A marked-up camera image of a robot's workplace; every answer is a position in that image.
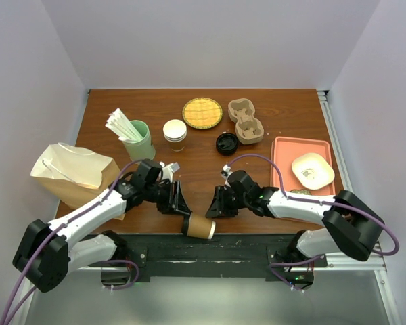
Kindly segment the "black coffee cup lid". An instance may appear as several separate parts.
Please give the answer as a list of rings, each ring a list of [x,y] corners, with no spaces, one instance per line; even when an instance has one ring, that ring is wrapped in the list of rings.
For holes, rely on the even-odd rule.
[[[185,236],[187,235],[187,232],[189,229],[189,221],[190,221],[190,216],[185,216],[183,218],[183,223],[181,226],[181,233],[184,234]]]

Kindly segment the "brown paper coffee cup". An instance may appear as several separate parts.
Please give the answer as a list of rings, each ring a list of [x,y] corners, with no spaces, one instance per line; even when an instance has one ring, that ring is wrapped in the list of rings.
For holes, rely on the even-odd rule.
[[[185,232],[187,236],[211,240],[216,229],[216,223],[200,215],[191,215],[188,228]]]

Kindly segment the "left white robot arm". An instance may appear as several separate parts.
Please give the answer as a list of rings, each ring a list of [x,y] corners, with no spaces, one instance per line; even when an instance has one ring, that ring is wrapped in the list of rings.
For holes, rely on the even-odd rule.
[[[53,290],[74,270],[107,261],[120,265],[127,257],[127,244],[112,231],[90,240],[85,236],[105,222],[150,202],[162,214],[191,214],[173,175],[179,164],[142,160],[137,169],[121,173],[107,189],[75,211],[45,223],[30,223],[12,261],[13,266],[42,293]]]

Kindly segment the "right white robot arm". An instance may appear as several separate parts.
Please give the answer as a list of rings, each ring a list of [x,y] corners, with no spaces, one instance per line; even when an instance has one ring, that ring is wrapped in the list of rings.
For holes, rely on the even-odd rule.
[[[299,231],[277,252],[278,261],[302,266],[313,257],[337,252],[367,261],[382,233],[382,219],[347,190],[311,198],[261,187],[244,170],[221,175],[225,184],[216,186],[207,217],[234,217],[240,209],[248,209],[261,217],[293,218],[321,226]]]

